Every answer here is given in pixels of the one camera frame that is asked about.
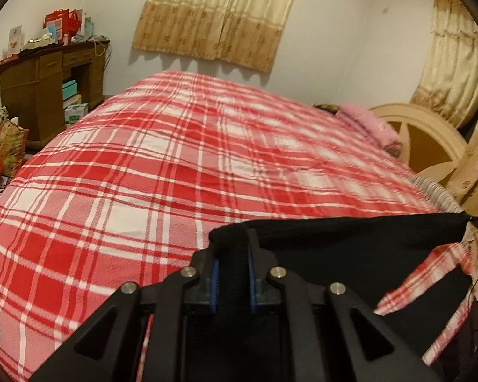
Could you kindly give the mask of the black pants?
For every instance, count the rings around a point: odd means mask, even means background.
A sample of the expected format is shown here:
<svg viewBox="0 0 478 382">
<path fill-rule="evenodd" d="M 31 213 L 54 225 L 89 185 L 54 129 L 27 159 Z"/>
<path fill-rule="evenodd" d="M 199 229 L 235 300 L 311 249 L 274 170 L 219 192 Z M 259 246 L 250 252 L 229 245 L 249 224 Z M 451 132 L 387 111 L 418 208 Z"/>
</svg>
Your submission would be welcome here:
<svg viewBox="0 0 478 382">
<path fill-rule="evenodd" d="M 213 254 L 211 317 L 191 369 L 193 381 L 250 381 L 254 324 L 249 229 L 256 231 L 260 247 L 271 252 L 279 266 L 307 283 L 339 282 L 355 292 L 422 360 L 465 297 L 471 278 L 455 266 L 396 312 L 381 315 L 377 306 L 434 250 L 461 242 L 468 221 L 465 213 L 440 213 L 257 220 L 212 230 L 206 248 Z"/>
</svg>

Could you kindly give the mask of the red plaid bed sheet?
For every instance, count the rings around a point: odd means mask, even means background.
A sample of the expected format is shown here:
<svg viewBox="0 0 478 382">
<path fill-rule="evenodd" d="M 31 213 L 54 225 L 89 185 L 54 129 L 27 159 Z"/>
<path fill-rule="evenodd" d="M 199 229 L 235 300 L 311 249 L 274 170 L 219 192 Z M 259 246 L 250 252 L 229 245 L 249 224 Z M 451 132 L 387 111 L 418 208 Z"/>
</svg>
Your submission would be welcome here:
<svg viewBox="0 0 478 382">
<path fill-rule="evenodd" d="M 35 370 L 126 281 L 186 265 L 254 219 L 425 214 L 412 172 L 341 118 L 162 72 L 58 135 L 0 196 L 0 365 Z"/>
</svg>

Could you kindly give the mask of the striped grey pillow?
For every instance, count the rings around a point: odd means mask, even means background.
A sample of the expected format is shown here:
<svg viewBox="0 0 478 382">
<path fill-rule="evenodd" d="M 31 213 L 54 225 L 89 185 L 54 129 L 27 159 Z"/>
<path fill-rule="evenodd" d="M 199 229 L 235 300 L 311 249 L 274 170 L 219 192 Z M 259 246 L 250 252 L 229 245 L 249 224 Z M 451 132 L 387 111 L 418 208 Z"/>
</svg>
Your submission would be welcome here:
<svg viewBox="0 0 478 382">
<path fill-rule="evenodd" d="M 436 181 L 416 175 L 412 178 L 412 183 L 423 193 L 438 212 L 461 213 L 464 211 L 454 199 L 453 195 Z"/>
</svg>

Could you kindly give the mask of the pink folded blanket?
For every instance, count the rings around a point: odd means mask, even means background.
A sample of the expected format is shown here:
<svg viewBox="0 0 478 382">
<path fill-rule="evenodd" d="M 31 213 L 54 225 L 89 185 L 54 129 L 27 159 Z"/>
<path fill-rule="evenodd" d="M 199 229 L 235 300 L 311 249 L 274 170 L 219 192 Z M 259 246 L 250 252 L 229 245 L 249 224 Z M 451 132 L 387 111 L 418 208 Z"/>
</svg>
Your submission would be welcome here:
<svg viewBox="0 0 478 382">
<path fill-rule="evenodd" d="M 392 156 L 398 158 L 401 155 L 402 141 L 399 134 L 371 110 L 358 104 L 343 104 L 338 106 L 335 118 L 348 124 L 366 140 L 375 142 Z"/>
</svg>

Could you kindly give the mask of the cream wooden headboard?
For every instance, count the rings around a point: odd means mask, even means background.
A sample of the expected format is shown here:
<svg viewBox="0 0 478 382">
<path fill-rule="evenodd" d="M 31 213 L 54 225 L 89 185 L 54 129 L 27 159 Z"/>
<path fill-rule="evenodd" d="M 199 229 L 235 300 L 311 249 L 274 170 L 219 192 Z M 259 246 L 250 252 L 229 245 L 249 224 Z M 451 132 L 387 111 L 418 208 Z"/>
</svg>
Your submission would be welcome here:
<svg viewBox="0 0 478 382">
<path fill-rule="evenodd" d="M 371 111 L 402 141 L 399 159 L 416 175 L 445 186 L 466 151 L 466 141 L 443 117 L 423 106 L 390 103 Z"/>
</svg>

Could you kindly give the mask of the floral gift bag on floor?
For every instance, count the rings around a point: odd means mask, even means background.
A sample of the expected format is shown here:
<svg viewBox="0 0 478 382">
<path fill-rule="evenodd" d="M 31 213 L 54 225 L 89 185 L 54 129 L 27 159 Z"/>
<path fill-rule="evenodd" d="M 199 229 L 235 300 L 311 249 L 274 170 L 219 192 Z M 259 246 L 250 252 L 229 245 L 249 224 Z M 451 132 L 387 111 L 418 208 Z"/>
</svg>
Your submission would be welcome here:
<svg viewBox="0 0 478 382">
<path fill-rule="evenodd" d="M 28 129 L 6 118 L 0 125 L 0 162 L 2 175 L 14 178 L 23 165 Z"/>
</svg>

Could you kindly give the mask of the teal box under desk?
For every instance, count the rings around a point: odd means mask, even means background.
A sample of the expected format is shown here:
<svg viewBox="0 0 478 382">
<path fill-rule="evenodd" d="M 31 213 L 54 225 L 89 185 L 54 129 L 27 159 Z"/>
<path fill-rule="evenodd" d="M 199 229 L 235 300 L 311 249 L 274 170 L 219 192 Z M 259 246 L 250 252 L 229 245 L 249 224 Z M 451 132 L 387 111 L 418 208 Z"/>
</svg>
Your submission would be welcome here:
<svg viewBox="0 0 478 382">
<path fill-rule="evenodd" d="M 73 79 L 62 85 L 63 101 L 68 100 L 78 94 L 77 82 Z"/>
</svg>

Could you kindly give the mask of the brown wooden desk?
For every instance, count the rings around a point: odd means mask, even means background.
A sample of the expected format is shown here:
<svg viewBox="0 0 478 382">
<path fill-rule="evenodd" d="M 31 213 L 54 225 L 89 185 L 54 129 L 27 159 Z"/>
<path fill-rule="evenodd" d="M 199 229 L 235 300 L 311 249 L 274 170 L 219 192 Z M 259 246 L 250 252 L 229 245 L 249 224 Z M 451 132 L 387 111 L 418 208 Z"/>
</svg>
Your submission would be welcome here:
<svg viewBox="0 0 478 382">
<path fill-rule="evenodd" d="M 40 150 L 65 130 L 63 83 L 93 110 L 104 101 L 108 40 L 88 40 L 26 50 L 0 61 L 1 104 L 28 129 L 26 146 Z"/>
</svg>

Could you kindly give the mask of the beige side curtain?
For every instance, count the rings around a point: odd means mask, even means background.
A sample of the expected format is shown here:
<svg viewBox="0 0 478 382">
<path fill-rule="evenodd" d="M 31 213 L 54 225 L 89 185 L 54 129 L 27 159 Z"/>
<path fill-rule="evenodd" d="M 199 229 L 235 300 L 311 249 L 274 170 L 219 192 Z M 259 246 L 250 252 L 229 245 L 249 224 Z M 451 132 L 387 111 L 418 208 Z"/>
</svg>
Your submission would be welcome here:
<svg viewBox="0 0 478 382">
<path fill-rule="evenodd" d="M 460 0 L 434 0 L 432 40 L 411 102 L 462 129 L 478 118 L 478 24 Z M 446 188 L 478 216 L 478 120 Z"/>
</svg>

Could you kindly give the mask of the white greeting card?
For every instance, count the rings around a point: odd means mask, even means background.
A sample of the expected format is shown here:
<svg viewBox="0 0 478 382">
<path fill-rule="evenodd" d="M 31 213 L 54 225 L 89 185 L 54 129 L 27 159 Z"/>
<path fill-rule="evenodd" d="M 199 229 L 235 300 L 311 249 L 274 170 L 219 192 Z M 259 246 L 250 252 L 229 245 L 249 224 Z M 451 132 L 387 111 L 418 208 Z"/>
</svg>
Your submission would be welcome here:
<svg viewBox="0 0 478 382">
<path fill-rule="evenodd" d="M 19 54 L 23 48 L 24 35 L 22 33 L 22 26 L 17 26 L 9 30 L 7 55 Z"/>
</svg>

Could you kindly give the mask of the red gift bag on desk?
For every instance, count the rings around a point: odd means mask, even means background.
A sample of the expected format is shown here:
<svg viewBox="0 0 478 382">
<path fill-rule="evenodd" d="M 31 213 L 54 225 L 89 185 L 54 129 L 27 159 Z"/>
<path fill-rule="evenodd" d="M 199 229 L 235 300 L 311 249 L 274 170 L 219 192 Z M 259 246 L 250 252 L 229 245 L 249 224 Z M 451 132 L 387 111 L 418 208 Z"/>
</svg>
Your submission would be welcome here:
<svg viewBox="0 0 478 382">
<path fill-rule="evenodd" d="M 56 38 L 58 43 L 63 42 L 65 37 L 70 40 L 77 35 L 81 28 L 81 18 L 77 10 L 60 9 L 47 14 L 44 19 L 44 27 Z"/>
</svg>

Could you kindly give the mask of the beige window curtain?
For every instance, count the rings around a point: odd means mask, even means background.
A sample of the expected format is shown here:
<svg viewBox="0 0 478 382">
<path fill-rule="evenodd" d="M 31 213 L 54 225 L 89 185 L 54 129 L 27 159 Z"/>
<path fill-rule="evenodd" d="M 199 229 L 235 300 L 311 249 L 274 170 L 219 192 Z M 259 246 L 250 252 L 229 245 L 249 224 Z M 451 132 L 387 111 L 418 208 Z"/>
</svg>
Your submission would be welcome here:
<svg viewBox="0 0 478 382">
<path fill-rule="evenodd" d="M 146 0 L 135 50 L 270 73 L 293 0 Z"/>
</svg>

